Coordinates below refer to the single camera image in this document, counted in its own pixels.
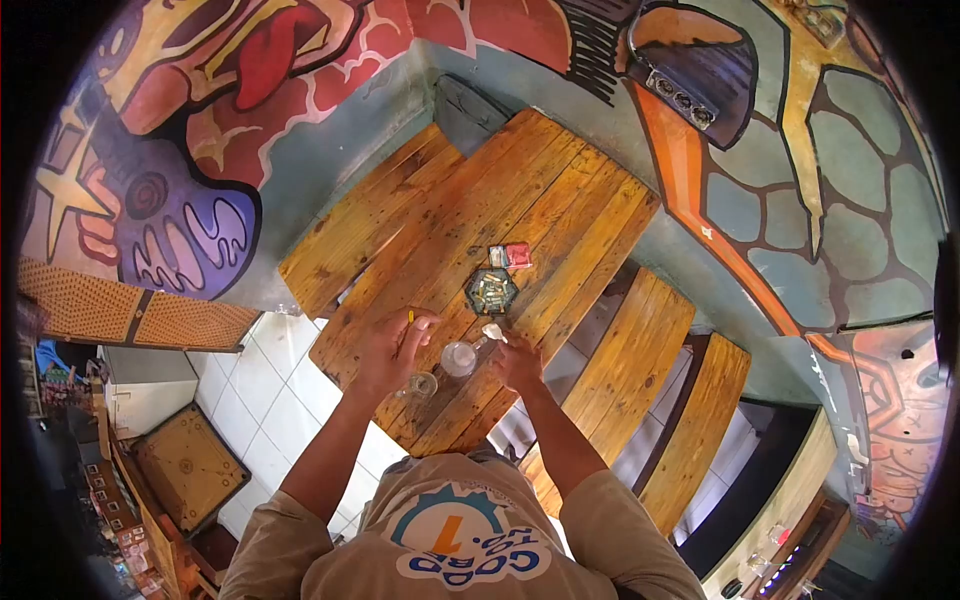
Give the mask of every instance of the wall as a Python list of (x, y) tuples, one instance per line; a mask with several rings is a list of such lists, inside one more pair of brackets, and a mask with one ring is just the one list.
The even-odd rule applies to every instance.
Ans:
[[(258, 12), (251, 30), (241, 13), (258, 4), (130, 4), (51, 133), (23, 251), (288, 310), (278, 260), (390, 134), (416, 128), (403, 126), (429, 110), (424, 78), (452, 71), (508, 107), (542, 109), (659, 190), (634, 259), (697, 305), (698, 326), (753, 355), (749, 396), (826, 407), (840, 447), (828, 483), (858, 503), (862, 533), (894, 542), (929, 461), (889, 457), (938, 446), (887, 428), (938, 405), (907, 377), (930, 357), (899, 369), (834, 332), (932, 307), (942, 191), (882, 40), (833, 4), (299, 0)], [(713, 125), (694, 127), (648, 87), (628, 37)], [(924, 414), (937, 438), (942, 413)], [(866, 495), (892, 476), (875, 485), (881, 471), (860, 456), (917, 495)]]
[(55, 119), (22, 253), (297, 310), (279, 260), (337, 184), (423, 111), (411, 39), (401, 0), (129, 2)]

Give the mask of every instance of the graffiti mural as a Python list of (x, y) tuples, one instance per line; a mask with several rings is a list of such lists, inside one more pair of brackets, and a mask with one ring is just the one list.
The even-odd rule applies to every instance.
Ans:
[(402, 3), (135, 0), (51, 132), (22, 252), (202, 300), (257, 252), (271, 149), (409, 46)]
[(869, 371), (858, 371), (870, 425), (872, 481), (857, 499), (857, 529), (894, 543), (916, 514), (937, 462), (948, 408), (933, 326), (913, 324), (851, 334), (857, 355), (886, 364), (897, 394)]
[[(821, 4), (407, 3), (418, 37), (472, 58), (485, 46), (521, 55), (608, 106), (618, 86), (629, 92), (668, 212), (779, 335), (805, 337), (857, 398), (853, 417), (870, 429), (869, 441), (858, 431), (858, 450), (877, 460), (866, 482), (875, 495), (857, 497), (862, 509), (888, 488), (880, 457), (903, 440), (878, 436), (885, 425), (859, 399), (870, 397), (859, 382), (871, 378), (891, 406), (911, 388), (889, 361), (829, 334), (932, 308), (941, 192), (899, 75), (845, 3)], [(671, 86), (651, 86), (651, 73)], [(678, 106), (677, 85), (716, 112), (708, 127)], [(930, 432), (943, 427), (942, 414), (927, 420)], [(893, 541), (910, 517), (897, 514), (876, 525), (861, 510), (861, 524)]]
[[(309, 126), (419, 77), (390, 68), (416, 39), (472, 60), (457, 73), (467, 81), (481, 57), (513, 65), (482, 81), (503, 85), (504, 100), (565, 110), (559, 120), (644, 171), (738, 286), (726, 299), (685, 293), (748, 305), (770, 335), (805, 339), (815, 371), (841, 373), (831, 385), (845, 386), (837, 396), (865, 423), (858, 453), (872, 458), (861, 529), (895, 541), (939, 447), (927, 440), (943, 427), (945, 387), (923, 371), (932, 349), (910, 342), (909, 364), (890, 353), (909, 342), (900, 328), (852, 342), (835, 332), (932, 308), (944, 211), (924, 123), (842, 0), (131, 1), (51, 132), (23, 253), (194, 298), (255, 289), (259, 279), (241, 281), (252, 261), (275, 275), (305, 225), (281, 223), (284, 210), (316, 209), (300, 199), (309, 187), (277, 192), (274, 173), (314, 171), (349, 145)], [(532, 72), (549, 93), (524, 87)], [(341, 137), (371, 127), (344, 123)], [(619, 135), (617, 147), (596, 131)], [(300, 162), (304, 148), (313, 163)]]

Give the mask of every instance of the clear glass bottle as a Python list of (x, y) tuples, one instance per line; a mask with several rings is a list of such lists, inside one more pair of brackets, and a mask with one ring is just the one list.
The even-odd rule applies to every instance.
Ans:
[(482, 337), (473, 344), (469, 342), (450, 342), (440, 354), (440, 366), (451, 377), (466, 377), (477, 367), (477, 352), (487, 342)]

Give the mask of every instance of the printed logo on shirt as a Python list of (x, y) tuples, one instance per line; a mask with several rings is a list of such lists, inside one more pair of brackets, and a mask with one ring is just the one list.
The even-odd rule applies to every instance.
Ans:
[(396, 560), (396, 570), (411, 579), (436, 579), (451, 590), (507, 575), (524, 581), (541, 575), (553, 558), (553, 541), (536, 527), (511, 527), (505, 506), (490, 492), (458, 482), (414, 496), (383, 532), (411, 550)]

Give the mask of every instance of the beige t-shirt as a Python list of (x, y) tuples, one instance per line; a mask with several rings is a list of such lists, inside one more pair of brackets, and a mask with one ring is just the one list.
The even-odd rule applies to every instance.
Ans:
[(700, 582), (609, 470), (592, 474), (560, 512), (576, 562), (523, 475), (462, 454), (385, 474), (352, 541), (284, 492), (247, 524), (220, 599), (705, 598)]

